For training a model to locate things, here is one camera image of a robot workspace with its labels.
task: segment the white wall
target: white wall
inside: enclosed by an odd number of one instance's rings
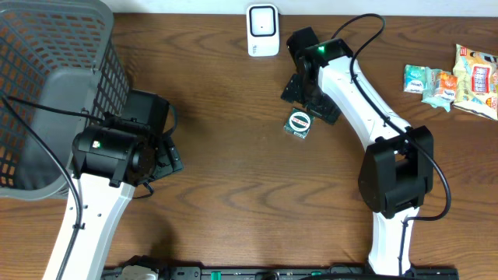
[[[102,0],[113,12],[244,14],[250,0]],[[498,0],[271,0],[283,15],[498,16]]]

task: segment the red label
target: red label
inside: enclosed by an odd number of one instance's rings
[[[489,93],[489,68],[474,66],[472,71],[472,91]]]

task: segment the wooden table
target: wooden table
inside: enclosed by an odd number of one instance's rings
[[[294,72],[285,42],[312,26],[327,40],[349,16],[281,16],[273,58],[247,54],[244,16],[116,15],[114,43],[134,87],[177,107],[174,141],[185,169],[133,201],[117,227],[108,265],[134,255],[207,266],[329,266],[362,263],[372,214],[356,185],[363,149],[343,116],[316,121],[305,141],[282,126],[280,100]],[[498,54],[498,19],[388,17],[384,34],[359,57],[371,84],[414,127],[435,138],[435,158],[453,205],[439,222],[417,222],[410,257],[454,265],[461,279],[498,277],[498,126],[452,109],[433,109],[402,92],[406,64],[450,71],[455,44]],[[365,19],[341,37],[355,50],[379,24]],[[137,194],[145,193],[139,188]],[[0,203],[0,279],[39,279],[65,201]],[[435,177],[421,215],[435,215],[444,192]]]

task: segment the yellow snack bag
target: yellow snack bag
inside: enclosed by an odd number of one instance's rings
[[[457,45],[453,75],[458,77],[453,105],[498,121],[498,57]]]

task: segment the basket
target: basket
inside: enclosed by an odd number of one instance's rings
[[[110,40],[112,12],[94,0],[0,0],[0,94],[102,117],[119,114],[128,80]],[[12,107],[66,168],[87,119]],[[60,170],[0,107],[0,197],[67,195]]]

